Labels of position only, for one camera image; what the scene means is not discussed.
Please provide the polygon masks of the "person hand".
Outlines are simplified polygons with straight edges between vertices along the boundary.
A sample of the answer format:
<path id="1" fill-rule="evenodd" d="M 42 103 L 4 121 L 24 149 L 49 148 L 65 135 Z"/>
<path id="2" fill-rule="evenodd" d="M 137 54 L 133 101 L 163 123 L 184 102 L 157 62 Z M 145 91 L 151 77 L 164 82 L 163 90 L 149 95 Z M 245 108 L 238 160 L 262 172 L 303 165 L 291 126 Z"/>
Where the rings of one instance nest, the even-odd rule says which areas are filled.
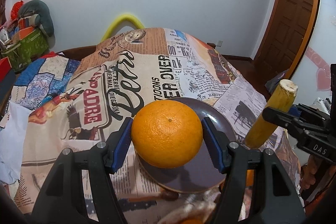
<path id="1" fill-rule="evenodd" d="M 313 155 L 309 156 L 307 163 L 302 167 L 300 186 L 302 190 L 309 189 L 315 184 L 315 174 L 319 168 L 320 160 Z"/>

